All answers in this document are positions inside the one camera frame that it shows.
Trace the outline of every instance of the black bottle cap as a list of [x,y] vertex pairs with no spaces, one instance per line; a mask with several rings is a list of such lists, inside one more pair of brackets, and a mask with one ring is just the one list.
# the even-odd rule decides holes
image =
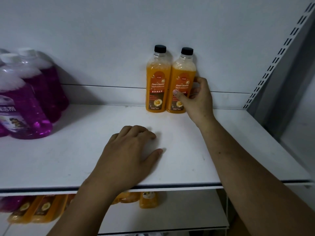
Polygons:
[[166,53],[166,46],[163,46],[163,45],[156,45],[154,47],[154,52],[157,52],[157,53]]
[[194,49],[189,48],[189,47],[184,47],[181,49],[181,53],[183,55],[192,55],[193,52],[194,52]]

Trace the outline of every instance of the forearm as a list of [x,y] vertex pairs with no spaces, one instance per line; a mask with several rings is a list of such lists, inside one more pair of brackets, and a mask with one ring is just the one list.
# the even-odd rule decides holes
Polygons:
[[201,133],[231,202],[252,235],[308,235],[314,212],[215,120]]
[[116,194],[109,186],[96,184],[89,178],[82,184],[76,197],[47,236],[97,235]]

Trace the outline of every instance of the right hand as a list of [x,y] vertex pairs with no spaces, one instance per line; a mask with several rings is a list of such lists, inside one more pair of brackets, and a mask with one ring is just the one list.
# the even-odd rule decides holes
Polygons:
[[190,98],[187,98],[182,92],[175,89],[173,95],[182,102],[188,116],[201,128],[205,123],[215,120],[212,109],[212,96],[205,78],[195,77],[194,82],[200,84],[199,88],[193,88],[190,91]]

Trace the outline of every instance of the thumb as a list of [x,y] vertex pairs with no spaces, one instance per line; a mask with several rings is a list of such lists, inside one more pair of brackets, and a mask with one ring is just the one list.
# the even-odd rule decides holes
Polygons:
[[151,172],[153,166],[160,158],[163,153],[163,149],[154,150],[148,157],[142,162],[142,172],[145,174],[145,177]]
[[178,91],[177,89],[173,90],[173,95],[176,98],[178,98],[179,101],[181,101],[184,107],[185,107],[185,104],[187,104],[190,101],[189,98],[187,98],[182,92]]

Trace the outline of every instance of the hand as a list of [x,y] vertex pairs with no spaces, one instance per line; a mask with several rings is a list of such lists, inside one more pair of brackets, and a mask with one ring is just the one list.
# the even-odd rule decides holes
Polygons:
[[182,102],[190,119],[197,127],[201,128],[205,123],[215,120],[212,109],[212,96],[205,78],[195,77],[194,82],[198,82],[200,87],[193,88],[190,91],[189,98],[177,89],[173,91],[173,94]]
[[97,181],[98,187],[106,185],[116,195],[132,188],[148,176],[163,153],[156,149],[141,161],[144,145],[155,138],[145,127],[124,126],[109,139],[88,181]]

